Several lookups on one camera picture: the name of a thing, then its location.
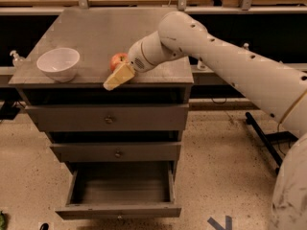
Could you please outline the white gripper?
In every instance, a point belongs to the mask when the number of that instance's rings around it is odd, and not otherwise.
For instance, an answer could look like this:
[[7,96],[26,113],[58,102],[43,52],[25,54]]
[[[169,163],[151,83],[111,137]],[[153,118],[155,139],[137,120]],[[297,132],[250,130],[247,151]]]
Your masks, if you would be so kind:
[[183,57],[184,54],[178,48],[177,40],[174,37],[154,32],[138,40],[130,47],[128,52],[129,63],[119,63],[113,73],[106,79],[103,87],[111,91],[131,80],[135,76],[135,71],[148,72],[161,63]]

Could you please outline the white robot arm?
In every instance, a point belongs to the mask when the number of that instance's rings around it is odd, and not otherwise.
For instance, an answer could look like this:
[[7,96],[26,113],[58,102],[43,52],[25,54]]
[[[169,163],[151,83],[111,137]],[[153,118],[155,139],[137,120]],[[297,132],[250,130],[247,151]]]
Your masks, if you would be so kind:
[[154,33],[130,47],[104,88],[112,90],[137,72],[185,56],[203,62],[297,138],[276,178],[269,230],[307,230],[306,74],[222,41],[188,14],[172,11]]

